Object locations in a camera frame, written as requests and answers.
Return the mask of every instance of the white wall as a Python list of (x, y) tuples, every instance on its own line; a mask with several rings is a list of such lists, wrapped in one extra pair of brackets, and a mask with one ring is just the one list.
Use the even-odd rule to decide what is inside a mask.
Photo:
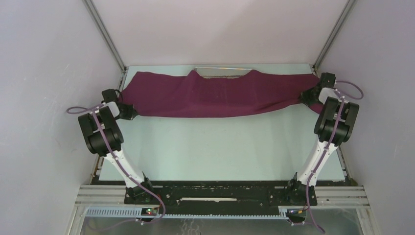
[(0, 233), (63, 234), (94, 161), (65, 109), (120, 71), (81, 0), (3, 0), (0, 22)]
[(344, 149), (384, 235), (414, 233), (414, 12), (413, 0), (359, 1), (322, 66), (365, 92)]
[(127, 65), (314, 63), (347, 0), (95, 0)]

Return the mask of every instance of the glass panel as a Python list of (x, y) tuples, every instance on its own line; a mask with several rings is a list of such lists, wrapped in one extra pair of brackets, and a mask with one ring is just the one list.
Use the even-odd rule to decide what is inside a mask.
[[(149, 179), (174, 181), (290, 180), (317, 141), (318, 114), (303, 104), (229, 118), (137, 116), (118, 120), (123, 149)], [(100, 180), (122, 180), (104, 161)], [(344, 180), (334, 152), (319, 180)]]
[[(328, 235), (362, 235), (356, 210), (313, 210), (313, 215)], [(96, 232), (92, 228), (107, 228), (125, 218), (87, 218), (83, 226), (83, 235), (319, 235), (311, 225), (294, 226), (285, 220), (254, 219), (163, 219), (158, 223), (140, 225), (127, 222), (111, 230)]]

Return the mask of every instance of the black motor joint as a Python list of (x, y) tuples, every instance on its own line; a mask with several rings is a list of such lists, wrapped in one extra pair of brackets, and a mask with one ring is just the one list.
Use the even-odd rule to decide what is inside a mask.
[(317, 83), (315, 87), (310, 88), (301, 93), (299, 97), (301, 103), (307, 105), (308, 107), (315, 103), (320, 103), (319, 95), (322, 89), (325, 87), (334, 88), (335, 81), (336, 75), (329, 72), (323, 72), (320, 77), (320, 81)]
[(104, 102), (115, 102), (119, 109), (119, 115), (115, 117), (116, 119), (124, 119), (124, 120), (133, 120), (137, 115), (137, 111), (134, 109), (132, 104), (125, 104), (122, 103), (116, 92), (119, 92), (120, 97), (122, 99), (122, 94), (119, 90), (116, 89), (107, 89), (102, 91), (102, 97), (104, 97)]
[[(294, 177), (288, 182), (288, 186), (285, 189), (285, 200), (287, 200), (289, 204), (294, 206), (306, 205), (306, 189), (307, 186), (302, 184), (301, 181), (297, 180), (297, 173), (295, 173)], [(314, 191), (314, 186), (308, 187), (308, 196), (310, 200), (310, 205), (316, 206), (317, 197)]]
[[(144, 176), (144, 181), (140, 185), (147, 190), (154, 192), (153, 185), (147, 177)], [(126, 187), (125, 191), (124, 204), (150, 204), (152, 200), (155, 199), (140, 186), (135, 186), (133, 188)]]

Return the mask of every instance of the white table surface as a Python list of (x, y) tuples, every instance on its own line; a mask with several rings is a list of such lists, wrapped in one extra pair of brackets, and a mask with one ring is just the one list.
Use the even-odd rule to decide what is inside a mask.
[[(245, 66), (275, 74), (311, 72), (308, 64)], [(137, 71), (186, 75), (194, 67), (129, 67), (126, 84)], [(124, 150), (150, 180), (259, 181), (289, 180), (301, 169), (316, 141), (313, 129), (317, 117), (298, 104), (245, 117), (137, 116), (133, 121), (117, 122), (124, 136)], [(104, 161), (99, 179), (119, 181), (122, 177)], [(344, 179), (335, 153), (326, 162), (319, 180)]]

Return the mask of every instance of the purple towel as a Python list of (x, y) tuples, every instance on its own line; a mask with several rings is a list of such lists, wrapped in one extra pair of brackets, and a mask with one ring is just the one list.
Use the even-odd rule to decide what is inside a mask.
[[(137, 72), (122, 91), (122, 102), (133, 104), (141, 116), (237, 117), (298, 104), (300, 93), (318, 82), (312, 74), (274, 75), (256, 70), (233, 79), (205, 79), (195, 71), (181, 77)], [(319, 113), (321, 107), (312, 109)]]

